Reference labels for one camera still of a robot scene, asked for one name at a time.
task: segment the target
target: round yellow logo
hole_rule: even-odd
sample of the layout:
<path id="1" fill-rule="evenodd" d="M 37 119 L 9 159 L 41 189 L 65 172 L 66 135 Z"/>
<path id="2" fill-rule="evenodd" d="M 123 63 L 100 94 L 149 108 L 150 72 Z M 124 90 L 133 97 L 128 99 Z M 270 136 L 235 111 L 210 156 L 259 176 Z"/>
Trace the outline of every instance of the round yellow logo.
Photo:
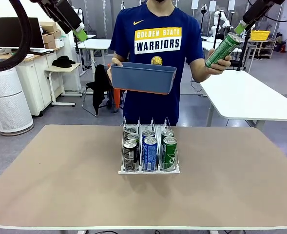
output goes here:
<path id="1" fill-rule="evenodd" d="M 151 64 L 152 65 L 162 65 L 163 64 L 163 60 L 160 56 L 155 56 L 152 58 L 151 60 Z"/>

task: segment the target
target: blue plastic bin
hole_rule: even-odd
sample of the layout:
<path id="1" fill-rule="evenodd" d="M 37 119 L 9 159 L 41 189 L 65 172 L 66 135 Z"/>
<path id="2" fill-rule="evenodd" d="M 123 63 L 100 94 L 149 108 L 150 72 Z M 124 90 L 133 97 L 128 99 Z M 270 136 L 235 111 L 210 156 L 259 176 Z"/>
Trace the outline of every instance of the blue plastic bin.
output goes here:
<path id="1" fill-rule="evenodd" d="M 112 85 L 116 89 L 146 93 L 168 94 L 177 68 L 123 62 L 123 67 L 112 64 Z"/>

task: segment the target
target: golden state warriors t-shirt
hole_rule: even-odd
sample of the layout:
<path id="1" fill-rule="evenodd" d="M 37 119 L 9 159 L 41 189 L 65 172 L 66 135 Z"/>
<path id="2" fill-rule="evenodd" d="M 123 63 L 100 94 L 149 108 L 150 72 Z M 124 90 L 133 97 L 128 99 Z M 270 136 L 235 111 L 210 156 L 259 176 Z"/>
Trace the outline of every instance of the golden state warriors t-shirt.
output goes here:
<path id="1" fill-rule="evenodd" d="M 127 91 L 124 104 L 128 122 L 138 123 L 140 117 L 143 124 L 150 123 L 152 118 L 156 124 L 163 124 L 168 117 L 170 124 L 175 125 L 185 58 L 188 64 L 203 58 L 197 21 L 178 8 L 166 17 L 157 17 L 146 4 L 124 9 L 117 16 L 110 49 L 124 58 L 129 54 L 129 62 L 177 68 L 168 95 Z"/>

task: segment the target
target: nike swoosh logo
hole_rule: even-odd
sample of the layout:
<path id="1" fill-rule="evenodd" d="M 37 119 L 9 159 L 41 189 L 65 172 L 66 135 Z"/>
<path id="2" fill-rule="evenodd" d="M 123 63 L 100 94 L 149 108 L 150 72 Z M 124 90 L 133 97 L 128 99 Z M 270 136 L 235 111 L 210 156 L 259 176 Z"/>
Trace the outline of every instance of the nike swoosh logo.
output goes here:
<path id="1" fill-rule="evenodd" d="M 142 21 L 144 21 L 144 19 L 141 21 L 138 21 L 138 22 L 134 21 L 134 25 L 137 25 L 137 24 L 141 23 Z"/>

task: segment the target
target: person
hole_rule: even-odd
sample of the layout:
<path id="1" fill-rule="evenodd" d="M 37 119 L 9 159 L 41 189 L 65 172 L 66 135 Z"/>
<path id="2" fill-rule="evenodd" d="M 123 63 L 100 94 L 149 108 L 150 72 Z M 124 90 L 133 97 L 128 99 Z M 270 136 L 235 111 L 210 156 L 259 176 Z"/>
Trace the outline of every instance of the person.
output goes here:
<path id="1" fill-rule="evenodd" d="M 155 124 L 163 124 L 166 117 L 171 126 L 177 124 L 185 58 L 196 82 L 221 74 L 230 66 L 230 56 L 211 68 L 205 66 L 199 24 L 176 8 L 172 0 L 148 0 L 141 6 L 122 10 L 116 19 L 110 49 L 115 51 L 112 63 L 117 66 L 122 66 L 129 55 L 129 62 L 177 68 L 167 95 L 127 91 L 124 117 L 129 124 L 138 123 L 139 118 L 142 124 L 151 123 L 152 118 Z M 107 74 L 113 79 L 111 69 Z"/>

